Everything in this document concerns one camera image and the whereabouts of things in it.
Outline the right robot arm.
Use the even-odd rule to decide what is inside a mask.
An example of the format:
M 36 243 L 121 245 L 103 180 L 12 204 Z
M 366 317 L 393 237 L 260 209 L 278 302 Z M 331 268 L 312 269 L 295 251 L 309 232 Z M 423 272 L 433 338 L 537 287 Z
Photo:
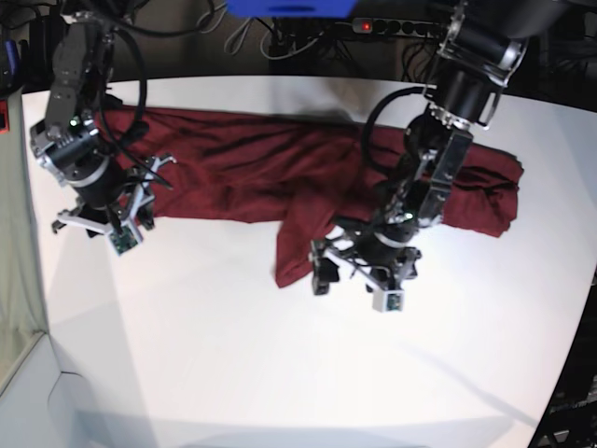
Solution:
M 88 236 L 103 236 L 119 255 L 144 241 L 155 227 L 154 185 L 171 183 L 159 170 L 176 159 L 170 154 L 134 156 L 130 147 L 149 131 L 144 119 L 148 79 L 134 34 L 179 37 L 178 31 L 155 31 L 135 25 L 139 1 L 69 1 L 62 9 L 68 24 L 56 48 L 53 82 L 45 117 L 30 130 L 32 154 L 60 186 L 76 193 L 76 207 L 61 211 L 54 232 L 78 227 Z M 130 50 L 139 70 L 139 99 L 122 135 L 109 128 L 106 111 L 118 105 L 108 94 L 115 40 Z

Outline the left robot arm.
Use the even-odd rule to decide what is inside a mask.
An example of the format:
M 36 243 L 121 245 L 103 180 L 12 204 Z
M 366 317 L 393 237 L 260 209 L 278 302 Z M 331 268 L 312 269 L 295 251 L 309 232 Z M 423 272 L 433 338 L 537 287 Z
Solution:
M 392 92 L 369 114 L 360 148 L 365 165 L 384 175 L 382 203 L 363 221 L 337 217 L 342 234 L 311 245 L 312 292 L 326 295 L 342 264 L 362 275 L 380 312 L 401 310 L 405 281 L 421 257 L 411 239 L 438 224 L 473 142 L 471 128 L 488 128 L 529 40 L 547 30 L 569 1 L 460 1 L 440 34 L 424 86 Z M 394 100 L 421 94 L 427 106 L 404 132 L 406 153 L 386 168 L 370 152 L 374 126 Z

